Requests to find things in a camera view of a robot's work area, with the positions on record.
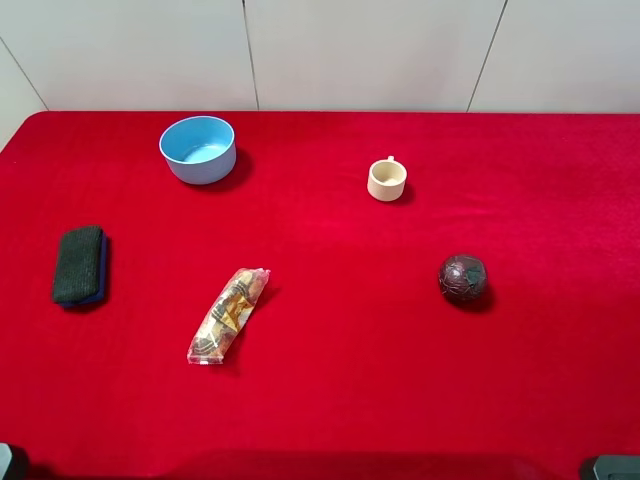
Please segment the black and blue eraser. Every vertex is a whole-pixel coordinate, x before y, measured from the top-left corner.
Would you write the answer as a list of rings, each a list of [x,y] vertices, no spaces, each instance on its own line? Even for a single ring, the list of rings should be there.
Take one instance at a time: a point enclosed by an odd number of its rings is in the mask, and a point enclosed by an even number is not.
[[[107,280],[108,237],[99,225],[66,232],[59,243],[52,300],[75,308],[104,299]]]

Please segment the cream small cup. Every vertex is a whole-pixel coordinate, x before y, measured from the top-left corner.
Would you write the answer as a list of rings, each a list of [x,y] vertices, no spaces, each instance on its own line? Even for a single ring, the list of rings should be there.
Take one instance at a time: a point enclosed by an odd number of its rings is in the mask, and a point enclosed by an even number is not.
[[[378,201],[392,202],[402,196],[406,180],[406,168],[394,156],[388,156],[370,166],[367,190]]]

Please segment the clear wrapped snack packet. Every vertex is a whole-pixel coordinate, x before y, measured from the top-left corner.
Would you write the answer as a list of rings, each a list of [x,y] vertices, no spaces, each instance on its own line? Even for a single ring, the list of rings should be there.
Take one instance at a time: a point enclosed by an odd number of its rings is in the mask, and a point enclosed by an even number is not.
[[[268,269],[242,268],[227,282],[196,331],[187,361],[194,365],[222,364],[227,350],[246,325],[268,283]]]

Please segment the dark maroon ball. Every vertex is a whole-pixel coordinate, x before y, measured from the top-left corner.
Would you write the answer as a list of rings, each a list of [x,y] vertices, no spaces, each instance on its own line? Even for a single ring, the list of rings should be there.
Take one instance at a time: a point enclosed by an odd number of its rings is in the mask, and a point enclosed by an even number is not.
[[[439,268],[438,285],[441,294],[450,302],[473,302],[488,290],[486,266],[472,255],[452,255]]]

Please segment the red tablecloth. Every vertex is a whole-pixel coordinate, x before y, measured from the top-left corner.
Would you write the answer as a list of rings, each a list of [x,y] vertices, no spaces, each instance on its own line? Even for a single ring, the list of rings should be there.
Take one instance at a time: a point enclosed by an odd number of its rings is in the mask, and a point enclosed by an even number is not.
[[[34,477],[573,479],[638,453],[637,116],[226,119],[237,164],[204,187],[160,153],[173,112],[43,112],[2,151],[1,438]],[[62,308],[89,225],[105,296]],[[459,254],[473,302],[439,289]],[[189,364],[242,268],[270,271],[246,325]]]

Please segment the light blue bowl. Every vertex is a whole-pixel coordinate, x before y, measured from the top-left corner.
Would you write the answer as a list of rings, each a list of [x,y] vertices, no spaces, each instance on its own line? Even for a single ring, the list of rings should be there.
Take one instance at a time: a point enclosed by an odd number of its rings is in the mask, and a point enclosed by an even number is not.
[[[235,130],[214,116],[192,116],[169,126],[159,150],[171,172],[190,185],[207,185],[226,177],[236,164]]]

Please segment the dark base right corner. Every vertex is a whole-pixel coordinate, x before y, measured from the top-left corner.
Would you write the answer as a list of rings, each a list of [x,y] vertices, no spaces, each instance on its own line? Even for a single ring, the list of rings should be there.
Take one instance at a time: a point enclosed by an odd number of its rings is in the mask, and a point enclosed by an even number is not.
[[[639,455],[599,455],[585,460],[579,471],[582,480],[640,480]]]

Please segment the dark base corner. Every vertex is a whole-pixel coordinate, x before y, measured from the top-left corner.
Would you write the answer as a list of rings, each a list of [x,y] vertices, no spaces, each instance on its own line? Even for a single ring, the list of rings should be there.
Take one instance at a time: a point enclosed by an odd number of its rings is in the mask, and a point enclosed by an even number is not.
[[[639,455],[599,455],[585,460],[579,471],[582,480],[640,480]]]
[[[0,444],[0,479],[24,480],[29,459],[24,449],[7,443]]]

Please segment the dark base left corner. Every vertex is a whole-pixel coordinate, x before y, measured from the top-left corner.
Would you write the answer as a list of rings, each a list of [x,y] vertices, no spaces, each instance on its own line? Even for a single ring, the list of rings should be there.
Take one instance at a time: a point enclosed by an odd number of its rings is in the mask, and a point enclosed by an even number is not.
[[[0,479],[24,480],[29,459],[24,449],[7,443],[0,444]]]

